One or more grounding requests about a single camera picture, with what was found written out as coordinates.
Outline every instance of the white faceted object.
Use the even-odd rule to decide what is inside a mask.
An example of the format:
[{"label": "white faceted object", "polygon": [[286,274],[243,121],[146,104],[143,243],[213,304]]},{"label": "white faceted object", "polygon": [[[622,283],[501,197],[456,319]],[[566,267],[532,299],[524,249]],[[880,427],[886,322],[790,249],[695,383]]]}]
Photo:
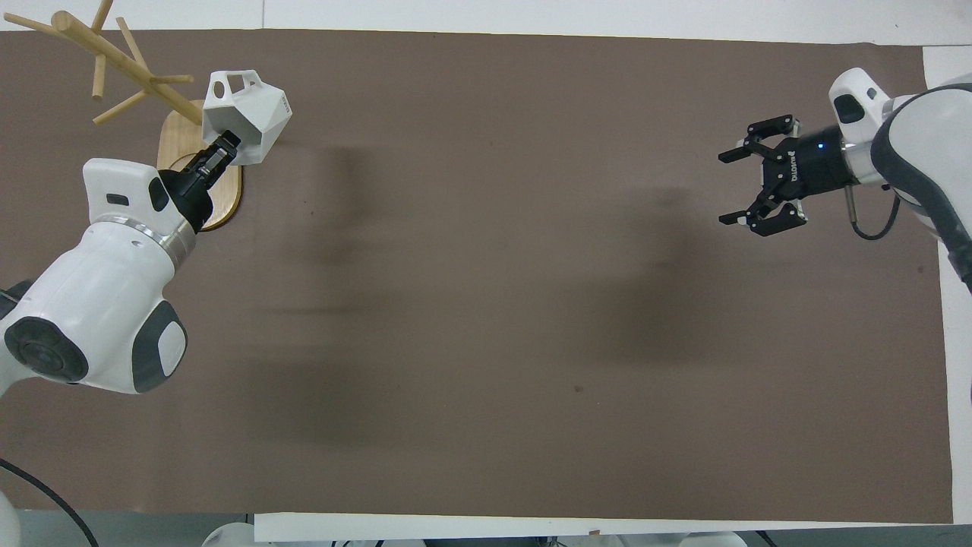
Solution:
[{"label": "white faceted object", "polygon": [[[230,76],[242,78],[242,89],[230,87]],[[240,138],[233,165],[262,162],[290,118],[291,105],[283,90],[265,84],[256,70],[218,70],[209,76],[202,140],[212,144],[223,131],[232,131]]]}]

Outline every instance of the wooden peg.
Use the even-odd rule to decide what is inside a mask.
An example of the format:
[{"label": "wooden peg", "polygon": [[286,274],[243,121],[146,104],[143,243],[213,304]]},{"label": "wooden peg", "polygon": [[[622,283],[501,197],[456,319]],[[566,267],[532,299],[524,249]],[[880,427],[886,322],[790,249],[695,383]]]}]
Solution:
[{"label": "wooden peg", "polygon": [[179,76],[153,76],[153,84],[191,84],[193,77],[189,74],[180,74]]},{"label": "wooden peg", "polygon": [[138,44],[135,43],[135,37],[131,35],[131,30],[128,30],[128,25],[125,24],[124,18],[115,18],[115,21],[119,24],[121,36],[124,36],[124,42],[128,44],[128,49],[131,50],[131,56],[135,58],[135,62],[142,65],[142,68],[149,68],[149,65],[145,64],[145,58],[142,57],[142,52],[138,49]]},{"label": "wooden peg", "polygon": [[101,100],[105,96],[105,55],[94,56],[94,83],[91,85],[91,98]]},{"label": "wooden peg", "polygon": [[54,27],[48,24],[43,24],[42,22],[37,22],[36,20],[33,19],[22,18],[21,16],[15,16],[14,14],[5,13],[3,15],[3,20],[6,22],[11,22],[13,24],[19,24],[20,26],[26,26],[27,28],[32,28],[34,30],[43,32],[45,34],[50,34],[51,36],[64,38],[64,36],[61,36],[60,33],[54,29]]},{"label": "wooden peg", "polygon": [[108,18],[108,11],[112,9],[113,0],[101,0],[101,5],[98,6],[98,12],[94,14],[94,21],[91,23],[91,31],[95,34],[101,34],[101,27],[105,25],[105,19]]},{"label": "wooden peg", "polygon": [[118,114],[121,114],[122,112],[124,112],[127,108],[131,107],[131,105],[135,104],[136,102],[142,100],[143,98],[145,98],[147,96],[149,96],[149,93],[147,91],[140,90],[139,92],[135,93],[131,97],[129,97],[129,98],[123,100],[122,102],[116,104],[115,106],[109,108],[103,114],[100,114],[100,115],[96,116],[94,118],[94,120],[92,120],[92,121],[94,122],[94,124],[96,126],[100,126],[101,124],[104,124],[105,122],[107,122],[107,121],[111,120],[112,118],[118,116]]}]

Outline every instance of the black connector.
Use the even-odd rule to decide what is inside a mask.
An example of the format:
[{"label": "black connector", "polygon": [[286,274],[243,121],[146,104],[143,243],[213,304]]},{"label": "black connector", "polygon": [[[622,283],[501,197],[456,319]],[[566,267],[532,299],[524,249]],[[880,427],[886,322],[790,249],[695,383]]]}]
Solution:
[{"label": "black connector", "polygon": [[162,185],[179,212],[196,233],[213,214],[209,189],[236,159],[240,139],[231,131],[223,131],[213,144],[200,150],[181,171],[164,169],[158,172]]}]

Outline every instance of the wooden coat rack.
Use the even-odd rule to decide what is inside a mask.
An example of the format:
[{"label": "wooden coat rack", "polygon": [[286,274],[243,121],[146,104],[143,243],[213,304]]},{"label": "wooden coat rack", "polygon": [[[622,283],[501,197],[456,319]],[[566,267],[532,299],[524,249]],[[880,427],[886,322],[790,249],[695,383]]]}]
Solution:
[{"label": "wooden coat rack", "polygon": [[[87,26],[71,14],[59,11],[51,17],[51,24],[44,24],[29,18],[5,13],[3,19],[25,26],[57,38],[70,40],[94,55],[94,78],[91,84],[91,98],[100,101],[105,91],[105,69],[110,64],[126,78],[137,84],[141,90],[131,97],[95,116],[96,125],[102,125],[118,114],[131,108],[148,96],[154,96],[173,110],[162,125],[158,142],[159,169],[180,169],[192,156],[206,144],[202,141],[202,101],[188,100],[169,84],[183,84],[193,81],[191,75],[157,76],[150,69],[135,43],[131,30],[124,18],[115,18],[131,56],[118,49],[101,35],[102,27],[108,18],[113,0],[101,0],[91,26]],[[210,189],[213,200],[213,215],[203,226],[203,231],[215,230],[225,224],[236,212],[243,192],[242,167],[232,165]]]}]

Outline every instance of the cable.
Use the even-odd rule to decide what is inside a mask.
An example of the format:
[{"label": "cable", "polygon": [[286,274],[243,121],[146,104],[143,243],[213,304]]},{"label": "cable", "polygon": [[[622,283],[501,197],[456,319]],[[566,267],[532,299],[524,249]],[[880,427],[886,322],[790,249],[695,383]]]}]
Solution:
[{"label": "cable", "polygon": [[887,224],[885,224],[885,227],[880,232],[874,234],[873,236],[869,234],[864,234],[863,232],[860,231],[859,228],[857,228],[856,214],[853,214],[850,218],[850,227],[853,228],[853,232],[858,236],[861,236],[862,238],[867,239],[868,241],[877,241],[878,239],[887,236],[887,233],[891,231],[891,227],[894,226],[894,220],[898,217],[898,209],[900,208],[901,208],[901,198],[899,198],[898,195],[895,194],[894,204],[891,205],[891,214],[887,216]]},{"label": "cable", "polygon": [[772,539],[770,539],[770,534],[766,533],[765,530],[758,529],[756,531],[756,534],[759,535],[759,537],[762,537],[763,541],[765,541],[766,544],[769,545],[770,547],[778,547],[777,544],[774,543]]},{"label": "cable", "polygon": [[31,475],[30,473],[27,473],[23,469],[20,469],[16,465],[13,465],[12,463],[10,463],[9,461],[5,460],[2,457],[0,457],[0,467],[3,467],[4,469],[10,471],[11,473],[17,475],[24,481],[27,481],[34,488],[43,492],[47,497],[53,500],[53,502],[56,503],[58,507],[60,507],[61,509],[64,510],[65,513],[67,513],[68,517],[71,517],[71,520],[74,521],[74,524],[78,525],[78,528],[81,529],[81,532],[87,538],[87,542],[91,544],[91,547],[98,547],[98,541],[94,539],[94,534],[91,533],[91,529],[87,527],[87,524],[85,523],[84,520],[82,520],[82,518],[78,515],[78,513],[74,509],[72,509],[70,505],[67,504],[67,501],[64,501],[64,499],[61,496],[57,495],[57,492],[51,490],[47,485],[42,483],[39,479]]}]

